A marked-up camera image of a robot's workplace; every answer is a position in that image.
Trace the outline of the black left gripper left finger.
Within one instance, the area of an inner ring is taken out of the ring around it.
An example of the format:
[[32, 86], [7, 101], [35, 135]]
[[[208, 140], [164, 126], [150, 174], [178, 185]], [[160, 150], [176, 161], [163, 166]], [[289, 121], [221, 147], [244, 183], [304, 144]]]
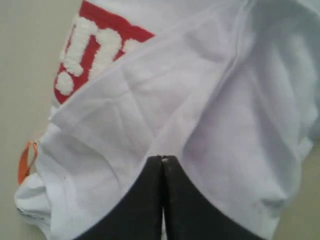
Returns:
[[149, 157], [133, 186], [81, 240], [160, 240], [163, 220], [161, 156]]

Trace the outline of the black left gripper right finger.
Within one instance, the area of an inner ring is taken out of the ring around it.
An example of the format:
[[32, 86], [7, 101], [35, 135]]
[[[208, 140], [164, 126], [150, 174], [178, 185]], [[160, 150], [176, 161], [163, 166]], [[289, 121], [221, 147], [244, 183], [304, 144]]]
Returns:
[[213, 206], [191, 182], [175, 156], [163, 156], [162, 167], [168, 240], [260, 239]]

